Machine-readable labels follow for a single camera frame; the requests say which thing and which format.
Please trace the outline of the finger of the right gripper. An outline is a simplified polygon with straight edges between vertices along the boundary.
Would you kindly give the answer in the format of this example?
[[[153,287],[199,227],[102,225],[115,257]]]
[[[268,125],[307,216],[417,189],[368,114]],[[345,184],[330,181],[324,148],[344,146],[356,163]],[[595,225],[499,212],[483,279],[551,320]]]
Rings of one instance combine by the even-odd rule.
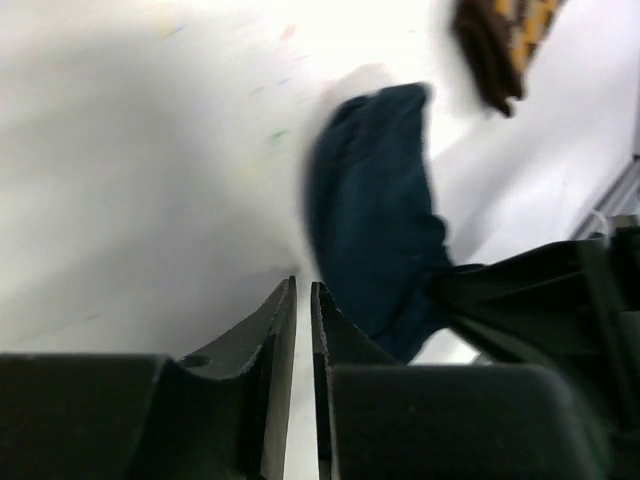
[[[563,241],[427,287],[453,329],[500,362],[571,380],[639,377],[639,240]]]

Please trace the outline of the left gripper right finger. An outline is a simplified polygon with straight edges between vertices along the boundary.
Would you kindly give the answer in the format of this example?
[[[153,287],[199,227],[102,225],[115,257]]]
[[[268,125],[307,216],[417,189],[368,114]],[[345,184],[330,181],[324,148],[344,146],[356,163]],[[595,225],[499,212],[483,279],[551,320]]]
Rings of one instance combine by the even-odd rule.
[[[311,288],[324,479],[604,479],[567,385],[537,366],[407,366]]]

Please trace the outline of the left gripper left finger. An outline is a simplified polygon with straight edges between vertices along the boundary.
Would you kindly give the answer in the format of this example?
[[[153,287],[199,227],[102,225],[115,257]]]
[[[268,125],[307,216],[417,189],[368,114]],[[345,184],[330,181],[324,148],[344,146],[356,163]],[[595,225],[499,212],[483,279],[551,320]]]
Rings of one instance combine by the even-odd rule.
[[[206,346],[161,354],[5,354],[5,479],[279,479],[296,283]]]

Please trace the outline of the brown orange argyle sock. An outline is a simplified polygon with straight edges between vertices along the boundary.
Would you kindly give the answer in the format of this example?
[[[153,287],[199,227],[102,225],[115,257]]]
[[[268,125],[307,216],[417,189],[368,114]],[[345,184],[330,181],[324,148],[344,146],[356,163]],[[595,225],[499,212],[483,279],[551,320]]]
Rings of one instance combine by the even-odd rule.
[[[564,3],[558,0],[460,0],[452,32],[483,102],[506,118],[525,95],[525,73]]]

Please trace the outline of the navy ankle sock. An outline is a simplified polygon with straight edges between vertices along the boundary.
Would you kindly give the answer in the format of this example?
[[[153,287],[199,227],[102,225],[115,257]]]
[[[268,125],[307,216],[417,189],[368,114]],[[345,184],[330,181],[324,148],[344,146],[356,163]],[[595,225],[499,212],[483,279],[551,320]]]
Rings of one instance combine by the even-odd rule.
[[[337,308],[388,355],[409,363],[448,327],[429,297],[455,265],[432,210],[423,164],[425,84],[342,103],[310,155],[305,216],[322,282]]]

